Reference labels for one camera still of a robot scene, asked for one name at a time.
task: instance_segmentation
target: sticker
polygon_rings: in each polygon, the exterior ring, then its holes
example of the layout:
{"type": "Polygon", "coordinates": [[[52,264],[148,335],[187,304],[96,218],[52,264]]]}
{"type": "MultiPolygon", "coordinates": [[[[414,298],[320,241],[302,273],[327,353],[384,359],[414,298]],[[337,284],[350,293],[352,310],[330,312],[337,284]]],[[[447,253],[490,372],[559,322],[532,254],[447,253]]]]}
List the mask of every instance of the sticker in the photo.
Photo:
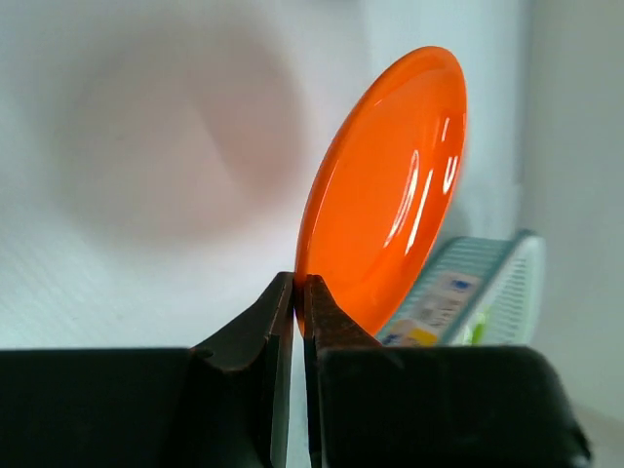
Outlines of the sticker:
{"type": "Polygon", "coordinates": [[[431,346],[457,319],[481,280],[461,273],[442,273],[414,308],[404,312],[381,343],[386,346],[431,346]]]}

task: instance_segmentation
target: black clamp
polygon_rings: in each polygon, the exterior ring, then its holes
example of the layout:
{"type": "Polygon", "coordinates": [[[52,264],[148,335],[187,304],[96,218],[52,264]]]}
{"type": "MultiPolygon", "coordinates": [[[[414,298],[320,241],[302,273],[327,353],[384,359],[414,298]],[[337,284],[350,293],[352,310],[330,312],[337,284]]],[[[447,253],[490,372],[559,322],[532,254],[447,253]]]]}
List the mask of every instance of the black clamp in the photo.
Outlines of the black clamp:
{"type": "Polygon", "coordinates": [[[312,466],[591,466],[538,353],[383,347],[291,273],[191,349],[0,352],[0,466],[285,467],[295,304],[312,466]]]}

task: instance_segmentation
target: white background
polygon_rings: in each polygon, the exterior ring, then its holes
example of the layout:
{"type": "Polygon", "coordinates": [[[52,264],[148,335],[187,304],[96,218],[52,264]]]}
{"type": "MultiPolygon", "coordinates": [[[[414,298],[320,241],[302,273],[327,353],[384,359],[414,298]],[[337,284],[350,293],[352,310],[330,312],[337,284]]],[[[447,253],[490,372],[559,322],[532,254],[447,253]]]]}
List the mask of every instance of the white background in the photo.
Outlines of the white background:
{"type": "Polygon", "coordinates": [[[468,86],[445,236],[515,226],[528,2],[0,0],[0,12],[4,348],[188,346],[216,331],[293,268],[334,132],[423,45],[451,49],[468,86]]]}
{"type": "Polygon", "coordinates": [[[546,238],[534,340],[580,405],[598,465],[624,465],[624,2],[537,2],[522,222],[546,238]]]}

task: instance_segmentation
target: white container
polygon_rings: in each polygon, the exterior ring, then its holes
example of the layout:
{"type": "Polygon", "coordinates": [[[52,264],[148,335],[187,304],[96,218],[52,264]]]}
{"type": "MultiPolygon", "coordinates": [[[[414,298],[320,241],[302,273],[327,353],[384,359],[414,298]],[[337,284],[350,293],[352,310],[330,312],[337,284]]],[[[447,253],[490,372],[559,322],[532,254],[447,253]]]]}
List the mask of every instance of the white container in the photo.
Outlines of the white container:
{"type": "Polygon", "coordinates": [[[461,237],[429,261],[377,338],[386,345],[528,344],[542,295],[544,241],[461,237]]]}

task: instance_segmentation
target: orange plate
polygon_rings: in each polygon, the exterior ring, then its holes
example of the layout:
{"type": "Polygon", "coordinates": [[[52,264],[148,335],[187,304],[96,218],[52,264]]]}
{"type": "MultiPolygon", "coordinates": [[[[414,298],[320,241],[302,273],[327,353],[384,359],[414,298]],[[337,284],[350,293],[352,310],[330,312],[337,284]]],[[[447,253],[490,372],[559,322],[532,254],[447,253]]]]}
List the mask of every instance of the orange plate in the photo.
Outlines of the orange plate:
{"type": "Polygon", "coordinates": [[[422,269],[457,181],[466,89],[455,57],[413,51],[388,68],[338,131],[308,197],[295,281],[321,275],[375,334],[422,269]]]}

